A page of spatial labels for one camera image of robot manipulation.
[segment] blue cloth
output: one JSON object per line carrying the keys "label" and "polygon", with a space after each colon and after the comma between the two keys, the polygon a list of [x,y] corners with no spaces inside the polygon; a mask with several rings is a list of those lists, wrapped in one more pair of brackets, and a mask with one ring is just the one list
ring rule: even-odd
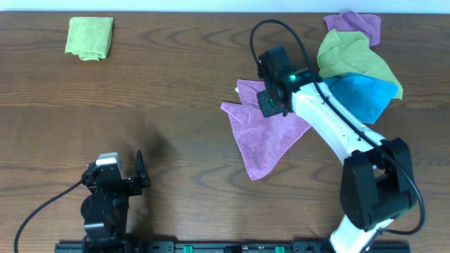
{"label": "blue cloth", "polygon": [[355,73],[323,81],[347,110],[359,121],[369,124],[375,123],[398,90],[392,82]]}

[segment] folded green cloth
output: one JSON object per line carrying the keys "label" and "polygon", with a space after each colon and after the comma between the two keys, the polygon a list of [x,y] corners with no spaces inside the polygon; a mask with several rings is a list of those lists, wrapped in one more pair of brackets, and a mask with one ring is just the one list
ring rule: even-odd
{"label": "folded green cloth", "polygon": [[392,82],[399,89],[394,98],[402,99],[403,88],[387,63],[368,47],[368,38],[362,32],[329,31],[319,48],[317,64],[321,77],[358,73]]}
{"label": "folded green cloth", "polygon": [[65,52],[82,60],[104,59],[110,49],[112,33],[113,18],[71,18]]}

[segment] pink cloth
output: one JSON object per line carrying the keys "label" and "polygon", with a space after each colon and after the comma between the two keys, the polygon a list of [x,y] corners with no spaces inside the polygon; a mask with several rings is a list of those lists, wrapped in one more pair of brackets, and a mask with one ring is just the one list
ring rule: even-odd
{"label": "pink cloth", "polygon": [[311,127],[294,113],[265,118],[256,97],[265,89],[264,82],[238,80],[242,105],[223,102],[229,114],[233,135],[252,180],[266,176],[283,154]]}
{"label": "pink cloth", "polygon": [[344,11],[339,15],[328,15],[323,18],[328,31],[363,32],[369,40],[369,46],[380,43],[381,18],[373,14],[361,14],[354,11]]}

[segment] wooden table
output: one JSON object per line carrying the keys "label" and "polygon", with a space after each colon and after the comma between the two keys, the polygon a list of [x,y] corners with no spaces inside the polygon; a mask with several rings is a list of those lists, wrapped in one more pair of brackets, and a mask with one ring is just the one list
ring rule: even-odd
{"label": "wooden table", "polygon": [[[142,238],[281,240],[326,237],[342,218],[342,167],[309,130],[265,178],[251,182],[222,101],[238,102],[238,78],[257,79],[248,46],[265,18],[291,24],[314,59],[325,14],[0,13],[0,252],[41,203],[80,179],[85,165],[117,151],[133,171],[144,153],[152,187],[132,197],[128,229]],[[108,58],[64,54],[69,19],[114,17]],[[414,252],[450,251],[450,16],[380,15],[374,51],[404,87],[373,129],[410,146],[426,200]],[[281,28],[257,32],[258,52],[297,45]],[[20,252],[52,252],[81,240],[83,186],[28,224]],[[410,229],[415,208],[392,226]],[[384,239],[398,238],[384,235]]]}

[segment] towel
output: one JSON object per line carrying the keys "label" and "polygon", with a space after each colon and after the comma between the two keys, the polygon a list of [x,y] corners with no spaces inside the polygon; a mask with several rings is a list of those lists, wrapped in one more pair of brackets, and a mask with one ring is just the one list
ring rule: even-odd
{"label": "towel", "polygon": [[362,74],[324,78],[334,97],[360,122],[375,124],[397,93],[397,86]]}
{"label": "towel", "polygon": [[328,15],[323,18],[328,31],[336,29],[338,32],[363,32],[369,40],[370,46],[380,43],[381,18],[373,14],[361,14],[354,11],[344,11],[339,15]]}
{"label": "towel", "polygon": [[108,55],[113,18],[71,18],[65,52],[82,60],[99,60]]}
{"label": "towel", "polygon": [[242,105],[223,102],[221,109],[229,114],[248,176],[256,180],[266,176],[311,126],[294,113],[263,117],[257,93],[265,90],[264,82],[239,79],[238,90]]}
{"label": "towel", "polygon": [[392,82],[398,91],[394,98],[403,97],[403,88],[392,74],[386,62],[368,47],[368,39],[362,32],[327,33],[317,55],[320,76],[323,78],[358,73]]}

